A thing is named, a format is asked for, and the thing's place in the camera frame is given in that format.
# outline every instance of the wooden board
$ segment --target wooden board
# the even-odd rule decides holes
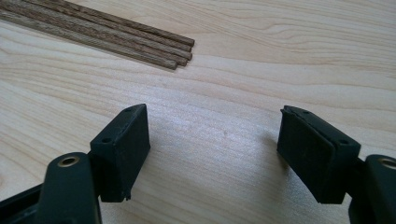
[[[396,157],[394,1],[72,1],[195,39],[164,70],[0,21],[0,200],[146,103],[151,151],[104,223],[348,223],[276,154],[283,105]]]

